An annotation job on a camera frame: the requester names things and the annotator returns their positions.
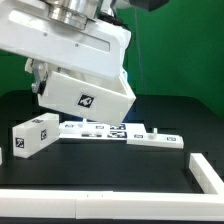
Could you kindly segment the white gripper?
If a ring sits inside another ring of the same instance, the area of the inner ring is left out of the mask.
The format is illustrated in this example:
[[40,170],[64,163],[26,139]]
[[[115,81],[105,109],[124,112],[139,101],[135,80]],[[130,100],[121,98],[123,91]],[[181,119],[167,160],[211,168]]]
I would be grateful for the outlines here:
[[[80,73],[114,79],[131,33],[97,18],[103,0],[0,0],[0,49]],[[43,94],[46,63],[31,85]]]

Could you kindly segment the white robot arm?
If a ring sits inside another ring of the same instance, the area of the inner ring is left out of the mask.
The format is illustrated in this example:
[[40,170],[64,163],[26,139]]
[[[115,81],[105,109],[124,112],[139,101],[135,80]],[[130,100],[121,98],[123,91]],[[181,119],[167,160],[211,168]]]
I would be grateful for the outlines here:
[[0,0],[0,50],[71,78],[114,80],[131,32],[118,8],[155,11],[170,0]]

